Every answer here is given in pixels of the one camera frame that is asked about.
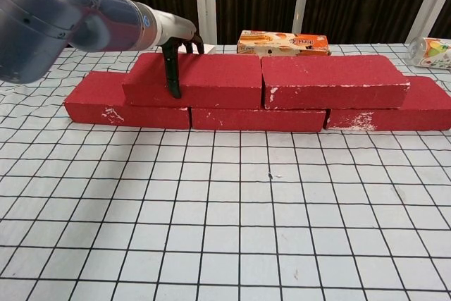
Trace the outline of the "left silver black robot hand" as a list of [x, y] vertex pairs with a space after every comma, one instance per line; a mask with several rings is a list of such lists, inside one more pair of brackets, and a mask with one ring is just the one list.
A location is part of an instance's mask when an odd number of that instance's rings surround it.
[[156, 18], [159, 21], [156, 45], [162, 49], [166, 84], [171, 95], [180, 99], [178, 49], [183, 45], [186, 52], [192, 54], [193, 46], [196, 46], [198, 53], [204, 54], [204, 42], [190, 20], [163, 11], [157, 11]]

